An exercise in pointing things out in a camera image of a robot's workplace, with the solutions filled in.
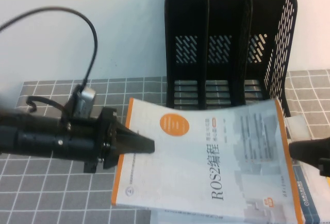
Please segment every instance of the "grid line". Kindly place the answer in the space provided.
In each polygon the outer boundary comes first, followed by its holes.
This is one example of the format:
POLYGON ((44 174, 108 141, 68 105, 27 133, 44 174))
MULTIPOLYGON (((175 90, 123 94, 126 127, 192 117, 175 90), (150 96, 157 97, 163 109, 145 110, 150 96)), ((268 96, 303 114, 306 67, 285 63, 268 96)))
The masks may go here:
MULTIPOLYGON (((52 89, 52 93, 51 93, 51 97, 50 97, 50 98, 52 98, 52 94, 53 94, 54 89, 55 89, 55 83, 54 83, 54 86, 53 86, 53 89, 52 89)), ((45 116, 46 113, 47 113, 47 109, 48 109, 48 105, 46 106, 46 110, 45 110, 44 116, 45 116)), ((45 177, 44 177, 44 179, 43 179, 43 183, 42 183, 41 191, 40 191, 40 193, 39 193, 39 198, 38 198, 38 202, 37 202, 36 210, 38 209, 39 204, 40 204, 40 199, 41 199, 42 192, 43 192, 43 189, 44 189, 44 186, 45 186, 45 183, 46 183, 47 174, 48 174, 48 171, 49 171, 50 166, 51 166, 52 157, 53 157, 53 152, 52 152, 51 157, 50 157, 49 162, 48 162, 46 175, 45 175, 45 177)), ((37 212, 35 212, 34 215, 33 215, 32 223, 35 222, 36 215, 37 215, 37 212)))

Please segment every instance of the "mesh slot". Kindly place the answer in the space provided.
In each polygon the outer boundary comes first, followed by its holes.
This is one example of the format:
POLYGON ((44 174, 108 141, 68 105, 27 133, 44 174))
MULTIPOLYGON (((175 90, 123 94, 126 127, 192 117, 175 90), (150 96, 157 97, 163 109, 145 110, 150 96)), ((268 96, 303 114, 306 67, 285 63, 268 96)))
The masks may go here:
POLYGON ((284 80, 287 68, 287 56, 292 42, 292 23, 294 19, 295 8, 290 0, 286 0, 283 5, 281 20, 278 23, 278 33, 275 36, 274 53, 274 72, 269 87, 270 98, 278 98, 282 103, 284 98, 284 80))
POLYGON ((198 109, 197 81, 175 81, 175 109, 198 109))
POLYGON ((218 109, 230 105, 228 81, 206 81, 206 108, 218 109))
POLYGON ((210 36, 208 44, 208 64, 224 64, 229 62, 232 36, 210 36))
POLYGON ((175 37, 175 59, 177 64, 197 62, 197 36, 175 37))
POLYGON ((246 80, 244 82, 244 94, 246 104, 253 104, 263 100, 260 82, 257 80, 246 80))
POLYGON ((247 60, 249 63, 260 63, 263 60, 267 42, 267 34, 258 34, 250 37, 247 60))

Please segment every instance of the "table surface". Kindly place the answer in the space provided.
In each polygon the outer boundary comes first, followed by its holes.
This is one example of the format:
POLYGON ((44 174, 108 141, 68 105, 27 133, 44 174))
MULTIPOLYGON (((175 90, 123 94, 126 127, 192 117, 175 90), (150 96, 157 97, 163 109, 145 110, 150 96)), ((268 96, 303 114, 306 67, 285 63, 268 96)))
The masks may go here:
MULTIPOLYGON (((330 71, 288 72, 286 97, 291 115, 304 115, 313 138, 330 136, 330 71)), ((28 95, 64 104, 80 81, 25 82, 17 108, 27 110, 28 95)), ((129 98, 164 105, 166 77, 94 79, 97 96, 91 116, 103 106, 117 108, 126 120, 129 98)), ((59 117, 44 104, 36 115, 59 117)), ((83 163, 17 155, 0 155, 0 223, 149 224, 150 211, 111 206, 115 168, 84 174, 83 163)))

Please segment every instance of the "black desk organizer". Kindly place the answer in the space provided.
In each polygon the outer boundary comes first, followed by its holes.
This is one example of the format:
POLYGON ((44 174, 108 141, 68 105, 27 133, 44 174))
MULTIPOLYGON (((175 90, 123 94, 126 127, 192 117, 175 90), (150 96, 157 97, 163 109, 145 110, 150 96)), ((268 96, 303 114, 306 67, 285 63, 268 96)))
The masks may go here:
POLYGON ((167 107, 285 98, 296 0, 165 0, 167 107))

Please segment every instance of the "book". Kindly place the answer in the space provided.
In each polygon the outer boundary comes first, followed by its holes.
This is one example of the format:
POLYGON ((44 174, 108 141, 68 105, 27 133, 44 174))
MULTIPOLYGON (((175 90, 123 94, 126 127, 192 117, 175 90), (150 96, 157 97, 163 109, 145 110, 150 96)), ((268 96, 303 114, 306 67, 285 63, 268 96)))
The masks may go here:
POLYGON ((111 202, 222 222, 303 223, 277 100, 182 111, 131 99, 126 126, 153 154, 119 158, 111 202))
MULTIPOLYGON (((303 116, 287 119, 289 142, 311 140, 303 116)), ((330 178, 320 176, 319 169, 300 161, 292 161, 305 223, 330 223, 330 178)))
MULTIPOLYGON (((308 132, 308 128, 307 128, 307 124, 306 121, 304 119, 304 117, 302 115, 299 116, 293 116, 293 117, 289 117, 289 118, 285 118, 285 125, 287 128, 287 134, 288 134, 288 143, 293 142, 293 141, 301 141, 301 140, 310 140, 311 137, 309 135, 308 132)), ((293 161, 293 166, 294 166, 294 170, 298 171, 300 170, 298 167, 299 166, 304 166, 305 163, 300 163, 297 161, 293 161)), ((316 168, 314 167, 309 167, 307 165, 307 170, 312 170, 312 171, 317 171, 316 168)), ((301 182, 306 182, 305 177, 303 177, 302 179, 297 179, 297 176, 300 173, 298 172, 295 176, 296 176, 296 180, 298 183, 298 186, 300 186, 301 182)), ((326 178, 321 177, 319 175, 316 176, 319 180, 321 181, 325 181, 326 178)), ((329 189, 324 189, 324 187, 321 185, 322 191, 323 192, 327 192, 329 191, 329 189)), ((304 192, 307 191, 307 194, 309 194, 309 189, 304 189, 304 192)), ((311 197, 310 199, 307 199, 305 197, 305 195, 303 194, 303 192, 299 192, 300 193, 300 201, 301 204, 304 206, 304 201, 312 201, 313 197, 311 197)), ((328 198, 327 200, 327 204, 324 204, 322 206, 328 206, 330 203, 330 198, 328 198)), ((306 205, 313 206, 314 202, 312 201, 312 204, 310 203, 306 203, 306 205)), ((315 214, 314 208, 312 207, 312 210, 309 210, 308 207, 304 206, 302 208, 302 213, 303 213, 303 220, 305 223, 315 223, 318 224, 320 221, 320 219, 318 218, 318 216, 315 214)), ((321 221, 321 223, 325 223, 326 220, 330 221, 329 218, 329 214, 328 213, 323 213, 322 217, 327 215, 327 218, 323 218, 323 222, 321 221)), ((196 216, 190 216, 190 215, 183 215, 183 214, 177 214, 177 213, 171 213, 168 211, 163 211, 163 210, 152 210, 151 211, 151 219, 150 219, 150 224, 225 224, 223 223, 221 220, 217 220, 215 221, 213 218, 207 218, 207 217, 196 217, 196 216)))

